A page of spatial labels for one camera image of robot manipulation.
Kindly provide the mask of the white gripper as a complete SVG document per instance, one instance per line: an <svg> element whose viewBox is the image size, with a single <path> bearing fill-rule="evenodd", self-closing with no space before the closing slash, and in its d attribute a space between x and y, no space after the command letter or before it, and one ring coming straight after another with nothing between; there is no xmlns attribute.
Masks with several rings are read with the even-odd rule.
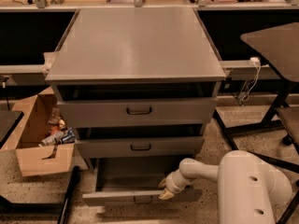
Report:
<svg viewBox="0 0 299 224"><path fill-rule="evenodd" d="M181 193L189 185L190 180L179 170L176 170L158 184L158 189L165 188L159 195L159 199L163 201L170 200L175 196L175 194Z"/></svg>

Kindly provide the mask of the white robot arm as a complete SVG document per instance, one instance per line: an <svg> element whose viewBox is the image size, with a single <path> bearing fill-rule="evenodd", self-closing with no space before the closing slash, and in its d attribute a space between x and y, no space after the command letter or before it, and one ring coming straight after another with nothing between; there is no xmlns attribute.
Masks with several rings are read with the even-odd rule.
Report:
<svg viewBox="0 0 299 224"><path fill-rule="evenodd" d="M243 150L226 153L218 165L182 160L159 184L159 198L169 200L200 178L218 186L220 224L276 224L273 207L292 198L287 176Z"/></svg>

